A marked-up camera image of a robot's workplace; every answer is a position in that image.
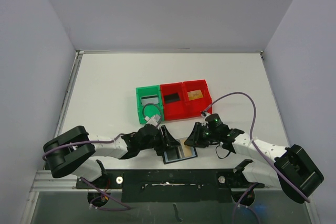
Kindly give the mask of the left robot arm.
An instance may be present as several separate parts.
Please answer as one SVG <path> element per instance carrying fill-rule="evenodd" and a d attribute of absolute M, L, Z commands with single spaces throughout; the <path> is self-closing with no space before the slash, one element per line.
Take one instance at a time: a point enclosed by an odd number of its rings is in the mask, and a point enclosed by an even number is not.
<path fill-rule="evenodd" d="M 163 125 L 146 124 L 136 132 L 120 133 L 114 138 L 91 139 L 84 126 L 71 130 L 48 141 L 43 146 L 43 160 L 53 178 L 68 175 L 83 177 L 96 188 L 105 185 L 107 173 L 102 161 L 92 157 L 131 159 L 141 151 L 153 149 L 158 156 L 181 146 Z"/>

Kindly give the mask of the green plastic bin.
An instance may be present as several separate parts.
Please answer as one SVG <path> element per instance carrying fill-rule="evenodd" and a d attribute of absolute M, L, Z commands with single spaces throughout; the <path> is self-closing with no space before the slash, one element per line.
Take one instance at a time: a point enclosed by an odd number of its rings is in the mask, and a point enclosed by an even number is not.
<path fill-rule="evenodd" d="M 151 117 L 156 114 L 164 120 L 160 86 L 137 87 L 135 91 L 140 124 L 146 123 L 146 116 Z"/>

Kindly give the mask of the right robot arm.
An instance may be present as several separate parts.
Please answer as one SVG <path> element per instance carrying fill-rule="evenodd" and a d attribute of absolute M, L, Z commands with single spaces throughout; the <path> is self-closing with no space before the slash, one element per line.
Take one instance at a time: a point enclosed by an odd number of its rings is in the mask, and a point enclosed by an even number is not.
<path fill-rule="evenodd" d="M 208 113 L 204 122 L 195 123 L 185 145 L 206 148 L 216 144 L 248 158 L 234 169 L 238 186 L 260 183 L 280 188 L 291 200 L 302 204 L 324 181 L 322 172 L 301 146 L 287 147 L 250 138 L 240 129 L 229 128 L 217 113 Z"/>

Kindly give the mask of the black leather card holder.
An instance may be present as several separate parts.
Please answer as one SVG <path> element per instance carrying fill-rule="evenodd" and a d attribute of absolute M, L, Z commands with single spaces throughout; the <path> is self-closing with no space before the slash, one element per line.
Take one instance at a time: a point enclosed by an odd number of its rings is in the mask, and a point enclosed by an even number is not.
<path fill-rule="evenodd" d="M 192 159 L 192 158 L 196 158 L 196 157 L 198 157 L 198 154 L 197 154 L 197 151 L 196 151 L 196 148 L 195 148 L 195 147 L 192 147 L 192 148 L 194 149 L 195 156 L 194 156 L 194 157 L 190 157 L 190 158 L 183 158 L 182 153 L 181 153 L 181 150 L 182 150 L 181 146 L 176 147 L 176 148 L 178 148 L 179 153 L 180 153 L 180 157 L 181 157 L 180 160 L 178 160 L 177 162 L 181 162 L 181 161 L 185 161 L 185 160 L 188 160 L 188 159 Z M 164 155 L 162 156 L 162 159 L 163 159 L 163 163 L 164 163 L 165 165 L 166 165 L 166 164 L 171 164 L 171 163 L 165 163 L 165 162 L 164 162 Z"/>

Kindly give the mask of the red plastic bin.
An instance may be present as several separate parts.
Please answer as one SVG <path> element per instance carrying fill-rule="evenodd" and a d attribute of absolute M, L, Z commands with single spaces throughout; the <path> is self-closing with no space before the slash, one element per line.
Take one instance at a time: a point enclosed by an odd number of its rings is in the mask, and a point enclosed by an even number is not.
<path fill-rule="evenodd" d="M 212 103 L 206 80 L 193 80 L 183 82 L 184 93 L 186 95 L 187 117 L 193 118 L 201 115 L 208 105 Z"/>
<path fill-rule="evenodd" d="M 165 121 L 181 120 L 190 117 L 186 104 L 184 83 L 160 85 Z"/>

